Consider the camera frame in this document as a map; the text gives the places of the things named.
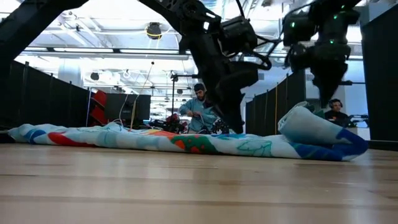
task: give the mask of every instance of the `floor plank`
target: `floor plank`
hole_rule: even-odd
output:
[[[395,223],[398,152],[353,162],[0,144],[0,223]]]

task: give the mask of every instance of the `person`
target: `person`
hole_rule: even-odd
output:
[[[181,115],[192,118],[188,126],[188,134],[199,133],[203,126],[206,126],[207,130],[211,130],[213,123],[217,120],[217,116],[212,112],[211,107],[204,107],[204,104],[207,103],[205,86],[202,83],[197,83],[193,89],[197,97],[188,100],[179,108]]]
[[[343,104],[339,99],[332,99],[329,101],[330,111],[325,113],[325,119],[337,124],[338,126],[346,126],[349,122],[348,115],[341,112]]]

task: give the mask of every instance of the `headphones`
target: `headphones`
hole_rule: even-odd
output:
[[[333,103],[336,103],[336,102],[339,102],[340,106],[343,107],[343,104],[342,104],[342,102],[339,99],[329,100],[329,107],[332,109],[333,108]]]

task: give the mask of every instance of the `black curtain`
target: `black curtain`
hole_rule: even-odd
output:
[[[278,134],[277,122],[302,101],[305,101],[305,72],[299,71],[246,104],[246,133]]]
[[[371,140],[398,141],[398,5],[361,28]]]
[[[86,125],[88,90],[18,62],[0,76],[0,129],[25,123]]]

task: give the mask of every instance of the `colorful blanket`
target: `colorful blanket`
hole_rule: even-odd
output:
[[[108,147],[197,154],[283,157],[325,161],[350,161],[368,144],[359,136],[297,105],[280,121],[281,135],[173,134],[159,130],[129,131],[116,123],[104,127],[65,128],[51,124],[24,124],[9,130],[19,143]]]

